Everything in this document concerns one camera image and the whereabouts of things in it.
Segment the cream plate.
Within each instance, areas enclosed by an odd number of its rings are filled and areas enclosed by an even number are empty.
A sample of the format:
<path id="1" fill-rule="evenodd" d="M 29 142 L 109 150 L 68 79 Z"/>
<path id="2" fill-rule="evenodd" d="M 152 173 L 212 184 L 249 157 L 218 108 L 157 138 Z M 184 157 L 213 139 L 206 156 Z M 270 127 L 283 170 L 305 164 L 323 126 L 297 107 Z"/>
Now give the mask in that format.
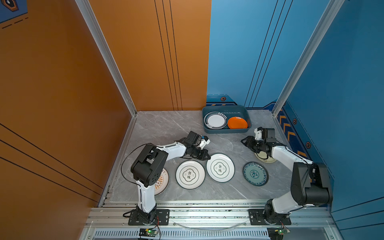
<path id="1" fill-rule="evenodd" d="M 255 156 L 262 162 L 264 163 L 268 163 L 268 164 L 271 164 L 271 163 L 274 163 L 276 162 L 277 160 L 268 156 L 266 152 L 263 152 L 263 151 L 260 151 L 259 153 L 255 153 Z"/>

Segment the white plate black emblem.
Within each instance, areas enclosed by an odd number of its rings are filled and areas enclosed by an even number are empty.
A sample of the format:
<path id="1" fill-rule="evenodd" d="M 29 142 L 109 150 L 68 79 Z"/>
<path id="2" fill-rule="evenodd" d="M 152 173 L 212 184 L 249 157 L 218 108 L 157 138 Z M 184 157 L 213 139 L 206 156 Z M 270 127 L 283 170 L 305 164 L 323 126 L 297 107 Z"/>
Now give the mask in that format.
<path id="1" fill-rule="evenodd" d="M 186 161 L 180 164 L 176 170 L 177 183 L 184 189 L 193 190 L 200 187 L 206 174 L 202 164 L 196 161 Z"/>
<path id="2" fill-rule="evenodd" d="M 235 174 L 233 161 L 224 154 L 214 154 L 207 161 L 206 170 L 210 178 L 218 183 L 229 182 Z"/>

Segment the orange plastic plate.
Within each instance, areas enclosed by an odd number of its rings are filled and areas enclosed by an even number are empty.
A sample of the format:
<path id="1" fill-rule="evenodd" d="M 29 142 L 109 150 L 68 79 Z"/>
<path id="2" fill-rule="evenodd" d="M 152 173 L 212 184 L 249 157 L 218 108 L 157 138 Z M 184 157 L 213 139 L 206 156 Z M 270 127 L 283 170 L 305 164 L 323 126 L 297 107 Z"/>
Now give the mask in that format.
<path id="1" fill-rule="evenodd" d="M 228 120 L 229 129 L 247 129 L 248 122 L 241 117 L 232 117 Z"/>

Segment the teal patterned plate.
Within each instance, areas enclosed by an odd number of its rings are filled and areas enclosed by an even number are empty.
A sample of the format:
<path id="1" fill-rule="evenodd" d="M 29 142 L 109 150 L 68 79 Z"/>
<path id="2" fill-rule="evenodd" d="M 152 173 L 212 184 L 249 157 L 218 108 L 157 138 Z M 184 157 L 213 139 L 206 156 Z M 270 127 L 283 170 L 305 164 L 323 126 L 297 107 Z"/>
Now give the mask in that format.
<path id="1" fill-rule="evenodd" d="M 261 187 L 267 184 L 269 173 L 267 169 L 256 162 L 249 162 L 243 167 L 244 178 L 253 186 Z"/>

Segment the white plate dark rim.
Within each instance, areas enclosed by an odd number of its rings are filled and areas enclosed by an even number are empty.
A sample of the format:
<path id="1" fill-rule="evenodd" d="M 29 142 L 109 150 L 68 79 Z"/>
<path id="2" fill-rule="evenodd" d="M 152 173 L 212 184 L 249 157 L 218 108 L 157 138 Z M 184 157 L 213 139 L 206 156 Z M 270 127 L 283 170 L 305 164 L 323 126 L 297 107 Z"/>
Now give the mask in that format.
<path id="1" fill-rule="evenodd" d="M 227 122 L 227 116 L 220 112 L 210 112 L 204 117 L 204 123 L 208 129 L 223 129 L 227 125 Z"/>

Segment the orange sunburst plate front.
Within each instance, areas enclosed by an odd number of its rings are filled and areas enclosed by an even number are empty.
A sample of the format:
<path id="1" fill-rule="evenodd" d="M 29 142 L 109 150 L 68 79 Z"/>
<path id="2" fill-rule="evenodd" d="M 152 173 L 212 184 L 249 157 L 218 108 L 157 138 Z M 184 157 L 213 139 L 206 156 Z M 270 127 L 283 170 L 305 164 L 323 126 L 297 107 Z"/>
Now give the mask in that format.
<path id="1" fill-rule="evenodd" d="M 159 179 L 155 183 L 155 196 L 163 193 L 166 190 L 169 184 L 169 181 L 170 181 L 169 173 L 165 168 L 163 168 Z"/>

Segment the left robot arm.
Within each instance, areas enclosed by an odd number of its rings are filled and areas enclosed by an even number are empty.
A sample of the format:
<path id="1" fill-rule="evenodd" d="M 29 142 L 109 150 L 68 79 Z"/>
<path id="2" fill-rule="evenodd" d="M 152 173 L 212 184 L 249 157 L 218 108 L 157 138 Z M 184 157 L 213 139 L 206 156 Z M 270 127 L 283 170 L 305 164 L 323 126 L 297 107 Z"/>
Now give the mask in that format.
<path id="1" fill-rule="evenodd" d="M 158 181 L 166 161 L 175 158 L 191 157 L 199 161 L 210 160 L 205 146 L 210 143 L 207 136 L 189 132 L 188 136 L 172 144 L 156 146 L 148 143 L 131 166 L 131 173 L 138 186 L 139 201 L 133 215 L 145 224 L 154 224 L 157 204 L 155 201 L 155 183 Z"/>

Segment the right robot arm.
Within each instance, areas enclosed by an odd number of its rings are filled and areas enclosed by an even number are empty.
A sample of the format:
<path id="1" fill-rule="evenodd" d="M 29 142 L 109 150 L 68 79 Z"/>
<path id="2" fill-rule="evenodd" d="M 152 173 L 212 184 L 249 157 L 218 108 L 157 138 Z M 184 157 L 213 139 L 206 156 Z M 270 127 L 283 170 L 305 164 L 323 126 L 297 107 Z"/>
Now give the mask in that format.
<path id="1" fill-rule="evenodd" d="M 307 160 L 276 141 L 256 140 L 248 136 L 241 143 L 254 153 L 265 152 L 292 172 L 290 191 L 279 198 L 268 200 L 265 205 L 263 219 L 267 224 L 279 224 L 291 212 L 303 207 L 332 203 L 333 191 L 325 164 Z"/>

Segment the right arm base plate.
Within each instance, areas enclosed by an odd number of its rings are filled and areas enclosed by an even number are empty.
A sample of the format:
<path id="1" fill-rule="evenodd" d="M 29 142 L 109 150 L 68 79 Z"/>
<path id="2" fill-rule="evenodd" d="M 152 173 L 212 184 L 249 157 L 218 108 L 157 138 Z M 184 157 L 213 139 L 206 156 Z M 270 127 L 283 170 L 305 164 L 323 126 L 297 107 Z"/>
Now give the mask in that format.
<path id="1" fill-rule="evenodd" d="M 292 224 L 291 218 L 287 214 L 265 213 L 263 209 L 249 209 L 249 219 L 252 226 L 267 226 L 267 225 L 285 225 Z"/>

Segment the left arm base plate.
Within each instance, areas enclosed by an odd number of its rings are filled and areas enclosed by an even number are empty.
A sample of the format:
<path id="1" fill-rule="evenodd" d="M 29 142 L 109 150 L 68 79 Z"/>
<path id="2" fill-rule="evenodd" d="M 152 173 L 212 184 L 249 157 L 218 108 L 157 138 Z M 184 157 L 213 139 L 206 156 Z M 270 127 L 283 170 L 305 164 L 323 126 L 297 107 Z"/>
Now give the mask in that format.
<path id="1" fill-rule="evenodd" d="M 145 213 L 140 209 L 135 209 L 130 213 L 129 226 L 167 226 L 170 220 L 169 209 L 153 209 L 150 213 Z"/>

